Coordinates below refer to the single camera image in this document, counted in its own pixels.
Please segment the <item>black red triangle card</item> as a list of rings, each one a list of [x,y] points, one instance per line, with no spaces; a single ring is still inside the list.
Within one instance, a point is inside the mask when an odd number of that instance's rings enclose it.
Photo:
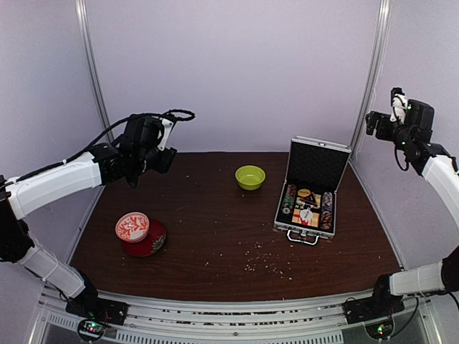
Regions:
[[[311,195],[309,195],[307,197],[299,197],[299,200],[301,200],[305,204],[309,204],[311,206],[315,206],[315,207],[318,206],[318,202],[316,200],[316,195],[314,193],[311,193]]]

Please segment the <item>yellow round button chip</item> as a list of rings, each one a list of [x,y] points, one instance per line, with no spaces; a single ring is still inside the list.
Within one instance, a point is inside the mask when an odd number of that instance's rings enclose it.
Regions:
[[[311,195],[311,191],[309,189],[303,188],[303,189],[300,189],[298,191],[298,195],[300,197],[307,197],[307,196]]]

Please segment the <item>aluminium poker chip case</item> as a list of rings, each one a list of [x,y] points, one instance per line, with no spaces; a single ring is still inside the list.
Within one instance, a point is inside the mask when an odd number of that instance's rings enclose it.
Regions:
[[[337,191],[350,155],[347,145],[292,138],[273,228],[288,241],[308,246],[333,239]]]

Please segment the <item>white dealer button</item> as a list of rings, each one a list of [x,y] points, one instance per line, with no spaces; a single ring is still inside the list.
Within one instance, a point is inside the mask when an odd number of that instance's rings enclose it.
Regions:
[[[313,218],[314,213],[310,209],[302,209],[300,211],[300,218],[302,221],[310,221]]]

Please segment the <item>red banded card deck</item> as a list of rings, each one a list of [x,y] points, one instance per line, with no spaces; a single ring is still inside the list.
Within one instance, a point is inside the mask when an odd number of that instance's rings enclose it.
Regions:
[[[311,211],[310,209],[295,209],[293,212],[292,223],[318,228],[320,214]]]

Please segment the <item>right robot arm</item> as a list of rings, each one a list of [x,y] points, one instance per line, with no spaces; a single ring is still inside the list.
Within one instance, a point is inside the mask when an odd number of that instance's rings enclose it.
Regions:
[[[433,188],[455,222],[458,222],[458,163],[439,143],[432,143],[435,110],[419,100],[393,94],[390,114],[366,115],[366,134],[390,141],[404,154],[403,171],[412,167]],[[368,311],[383,316],[404,295],[448,294],[458,291],[458,249],[438,263],[379,277],[368,300]]]

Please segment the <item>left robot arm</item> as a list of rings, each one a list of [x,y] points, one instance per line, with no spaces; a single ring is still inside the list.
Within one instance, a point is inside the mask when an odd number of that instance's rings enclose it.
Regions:
[[[125,179],[131,188],[147,171],[166,173],[176,150],[166,143],[179,118],[132,114],[119,120],[123,134],[111,143],[91,141],[80,152],[23,176],[1,179],[1,261],[17,263],[55,286],[88,318],[103,312],[98,291],[81,272],[58,260],[29,235],[24,218],[79,191]]]

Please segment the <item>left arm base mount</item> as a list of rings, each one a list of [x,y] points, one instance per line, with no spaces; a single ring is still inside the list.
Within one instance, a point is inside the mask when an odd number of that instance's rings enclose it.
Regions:
[[[98,298],[94,305],[80,305],[75,300],[70,300],[67,301],[65,311],[109,325],[123,325],[128,314],[128,305],[103,298]]]

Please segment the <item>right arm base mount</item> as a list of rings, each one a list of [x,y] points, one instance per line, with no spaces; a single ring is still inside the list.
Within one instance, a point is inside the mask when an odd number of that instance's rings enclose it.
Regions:
[[[365,297],[357,300],[347,300],[343,304],[343,308],[346,321],[350,325],[389,317],[403,311],[404,303],[401,300],[396,300],[388,304],[381,304],[374,301],[372,297]]]

